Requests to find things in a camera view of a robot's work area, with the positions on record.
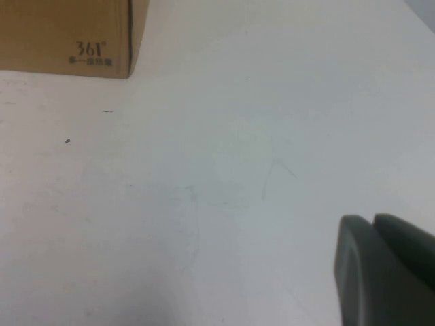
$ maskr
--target pencil mark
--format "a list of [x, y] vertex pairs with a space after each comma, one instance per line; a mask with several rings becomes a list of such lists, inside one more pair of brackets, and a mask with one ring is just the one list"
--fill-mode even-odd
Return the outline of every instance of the pencil mark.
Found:
[[25, 80], [15, 80], [15, 79], [3, 79], [6, 85], [27, 85], [27, 81]]
[[283, 286], [285, 292], [288, 293], [288, 295], [290, 297], [292, 297], [292, 299], [296, 302], [296, 305], [306, 314], [306, 316], [309, 318], [309, 320], [317, 325], [317, 326], [322, 326], [322, 323], [320, 323], [317, 319], [315, 319], [313, 317], [313, 315], [309, 312], [309, 310], [307, 309], [307, 307], [305, 307], [305, 305], [299, 300], [299, 298], [296, 296], [296, 294], [292, 291], [292, 289], [286, 287], [285, 284], [281, 283], [281, 285]]
[[196, 220], [195, 247], [189, 263], [189, 266], [193, 266], [196, 263], [196, 260], [198, 260], [198, 255], [200, 250], [199, 240], [201, 237], [200, 228], [199, 228], [199, 215], [198, 215], [198, 208], [199, 208], [198, 194], [196, 193], [195, 187], [193, 185], [189, 187], [185, 187], [184, 189], [190, 192], [190, 201], [194, 205], [194, 215]]
[[261, 194], [261, 199], [262, 199], [263, 201], [266, 200], [267, 185], [268, 185], [269, 179], [271, 178], [273, 168], [276, 167], [276, 166], [280, 166], [280, 167], [282, 167], [282, 169], [284, 169], [284, 171], [286, 171], [286, 172], [287, 172], [291, 177], [293, 177], [293, 178], [295, 178], [296, 180], [298, 180], [298, 176], [295, 175], [295, 174], [293, 173], [293, 171], [290, 170], [289, 167], [288, 167], [287, 165], [284, 164], [284, 162], [283, 162], [283, 160], [282, 160], [281, 158], [279, 158], [279, 159], [278, 159], [278, 158], [274, 158], [274, 159], [272, 160], [272, 162], [271, 162], [271, 166], [270, 166], [270, 168], [269, 168], [269, 172], [268, 172], [268, 174], [267, 174], [266, 180], [264, 181], [264, 185], [263, 185], [263, 189], [262, 189], [262, 194]]

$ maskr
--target white table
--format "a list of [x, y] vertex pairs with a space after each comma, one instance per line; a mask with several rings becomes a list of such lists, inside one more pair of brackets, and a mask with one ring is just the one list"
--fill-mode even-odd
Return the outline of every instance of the white table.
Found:
[[1, 324], [340, 325], [342, 215], [435, 233], [434, 89], [399, 0], [153, 0], [128, 81], [0, 72]]

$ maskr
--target scratch mark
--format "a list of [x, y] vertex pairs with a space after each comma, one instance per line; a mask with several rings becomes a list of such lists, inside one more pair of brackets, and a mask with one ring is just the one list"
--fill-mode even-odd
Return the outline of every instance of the scratch mark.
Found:
[[199, 228], [199, 215], [198, 215], [198, 208], [199, 208], [198, 194], [196, 193], [195, 187], [193, 185], [191, 185], [190, 187], [185, 187], [184, 189], [190, 192], [190, 201], [194, 205], [194, 214], [196, 220], [195, 248], [193, 250], [189, 263], [189, 266], [193, 266], [196, 263], [196, 260], [198, 259], [199, 250], [200, 250], [199, 239], [201, 237], [200, 228]]
[[305, 305], [299, 300], [299, 298], [296, 296], [296, 294], [294, 294], [292, 289], [286, 287], [286, 285], [284, 283], [281, 283], [281, 285], [283, 286], [285, 292], [287, 292], [288, 295], [290, 297], [292, 297], [292, 299], [296, 302], [296, 305], [306, 314], [306, 316], [309, 318], [309, 320], [317, 326], [322, 326], [322, 323], [320, 323], [317, 319], [315, 319], [313, 317], [313, 315], [309, 312], [307, 307], [305, 307]]
[[264, 185], [263, 185], [263, 189], [262, 189], [262, 195], [261, 195], [261, 199], [262, 199], [263, 201], [266, 200], [267, 185], [268, 185], [269, 179], [271, 178], [273, 168], [274, 168], [275, 166], [280, 166], [280, 167], [282, 167], [282, 169], [284, 169], [284, 170], [285, 170], [285, 171], [286, 171], [286, 172], [287, 172], [291, 177], [293, 177], [293, 178], [295, 178], [296, 180], [298, 180], [298, 176], [295, 175], [295, 174], [293, 173], [293, 171], [290, 170], [289, 167], [288, 167], [287, 165], [284, 164], [284, 162], [283, 162], [283, 160], [282, 160], [281, 158], [274, 158], [274, 159], [272, 160], [272, 162], [271, 162], [271, 167], [269, 168], [269, 172], [268, 172], [268, 174], [267, 174], [266, 180], [264, 181]]

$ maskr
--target brown cardboard box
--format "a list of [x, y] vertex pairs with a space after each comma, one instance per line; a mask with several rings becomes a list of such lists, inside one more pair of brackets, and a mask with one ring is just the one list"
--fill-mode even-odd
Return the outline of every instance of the brown cardboard box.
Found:
[[128, 78], [149, 0], [0, 0], [0, 69]]

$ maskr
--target gray plastic object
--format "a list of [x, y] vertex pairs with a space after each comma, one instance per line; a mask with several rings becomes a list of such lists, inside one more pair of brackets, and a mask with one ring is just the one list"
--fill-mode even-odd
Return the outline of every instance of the gray plastic object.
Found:
[[334, 273], [343, 326], [435, 325], [435, 238], [391, 215], [344, 216]]

